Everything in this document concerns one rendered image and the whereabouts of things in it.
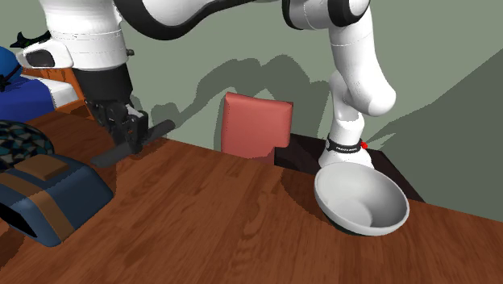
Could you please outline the white bowl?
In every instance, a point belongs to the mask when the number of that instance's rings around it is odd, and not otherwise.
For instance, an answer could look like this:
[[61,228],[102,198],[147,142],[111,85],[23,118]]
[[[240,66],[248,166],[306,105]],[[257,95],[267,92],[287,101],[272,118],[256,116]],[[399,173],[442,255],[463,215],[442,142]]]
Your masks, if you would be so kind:
[[409,202],[398,184],[365,165],[339,162],[321,168],[314,196],[340,227],[364,236],[384,236],[409,218]]

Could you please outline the wooden bed with blue blanket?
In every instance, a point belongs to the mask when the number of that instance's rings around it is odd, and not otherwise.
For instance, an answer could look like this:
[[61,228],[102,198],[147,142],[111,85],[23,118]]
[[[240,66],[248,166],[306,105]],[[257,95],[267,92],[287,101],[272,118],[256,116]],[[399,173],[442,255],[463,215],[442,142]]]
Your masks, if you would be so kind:
[[26,69],[0,46],[0,119],[27,122],[58,111],[90,119],[71,69]]

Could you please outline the brown wooden table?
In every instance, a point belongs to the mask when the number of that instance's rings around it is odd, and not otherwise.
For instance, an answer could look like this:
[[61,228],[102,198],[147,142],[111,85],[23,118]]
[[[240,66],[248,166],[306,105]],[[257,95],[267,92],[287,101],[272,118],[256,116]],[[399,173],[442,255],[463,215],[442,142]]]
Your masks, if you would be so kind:
[[174,140],[100,175],[114,199],[47,248],[0,221],[0,284],[503,284],[503,223],[420,202],[386,236],[330,224],[314,177]]

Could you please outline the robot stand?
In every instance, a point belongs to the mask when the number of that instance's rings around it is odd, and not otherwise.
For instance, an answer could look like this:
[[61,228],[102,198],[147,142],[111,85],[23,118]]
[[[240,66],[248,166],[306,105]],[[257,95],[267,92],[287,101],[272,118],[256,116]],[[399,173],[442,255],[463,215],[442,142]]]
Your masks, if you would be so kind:
[[[318,158],[325,149],[325,140],[292,133],[286,148],[275,148],[274,164],[303,173],[316,174],[320,170]],[[424,199],[382,151],[368,149],[375,169],[391,178],[400,186],[408,199],[423,202]]]

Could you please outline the dark grey long bar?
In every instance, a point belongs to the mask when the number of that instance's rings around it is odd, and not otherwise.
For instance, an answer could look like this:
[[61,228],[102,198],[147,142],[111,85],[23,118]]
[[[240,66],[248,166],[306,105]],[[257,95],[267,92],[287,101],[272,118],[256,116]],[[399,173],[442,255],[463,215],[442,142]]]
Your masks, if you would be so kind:
[[123,158],[131,154],[141,152],[144,146],[160,138],[161,136],[166,135],[175,127],[176,125],[172,120],[166,119],[156,126],[149,128],[144,138],[139,140],[138,146],[133,147],[130,146],[127,142],[124,142],[98,156],[92,157],[90,159],[90,162],[98,168],[107,168],[115,165]]

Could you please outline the red chair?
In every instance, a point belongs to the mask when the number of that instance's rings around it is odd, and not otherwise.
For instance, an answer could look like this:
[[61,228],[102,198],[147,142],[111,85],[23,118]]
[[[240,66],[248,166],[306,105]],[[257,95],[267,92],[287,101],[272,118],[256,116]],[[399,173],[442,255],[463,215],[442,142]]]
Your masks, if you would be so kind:
[[224,98],[221,151],[272,165],[275,150],[289,145],[291,102],[228,92]]

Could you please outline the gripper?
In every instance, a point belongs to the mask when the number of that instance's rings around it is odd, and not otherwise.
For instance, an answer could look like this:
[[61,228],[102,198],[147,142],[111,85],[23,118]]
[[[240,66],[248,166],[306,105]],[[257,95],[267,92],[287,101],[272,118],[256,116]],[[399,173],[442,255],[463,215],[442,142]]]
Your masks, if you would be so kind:
[[109,132],[114,143],[122,144],[126,139],[133,153],[141,152],[148,132],[148,114],[124,104],[131,101],[133,90],[127,65],[100,71],[73,69],[73,73],[88,100],[86,106],[91,115]]

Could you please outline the blue case with brown bands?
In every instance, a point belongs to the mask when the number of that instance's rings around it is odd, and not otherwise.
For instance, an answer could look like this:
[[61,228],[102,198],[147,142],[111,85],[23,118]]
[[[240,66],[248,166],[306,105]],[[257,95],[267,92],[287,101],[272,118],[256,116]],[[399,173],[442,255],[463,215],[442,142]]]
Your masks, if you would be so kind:
[[47,247],[68,239],[113,197],[94,169],[61,155],[39,154],[0,173],[0,219]]

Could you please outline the blue mosaic round object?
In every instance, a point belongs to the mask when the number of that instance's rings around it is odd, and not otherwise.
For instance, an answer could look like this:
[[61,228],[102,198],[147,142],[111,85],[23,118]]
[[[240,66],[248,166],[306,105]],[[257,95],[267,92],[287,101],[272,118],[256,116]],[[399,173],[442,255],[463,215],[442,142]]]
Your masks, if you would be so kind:
[[53,143],[31,125],[0,119],[0,173],[38,154],[53,154]]

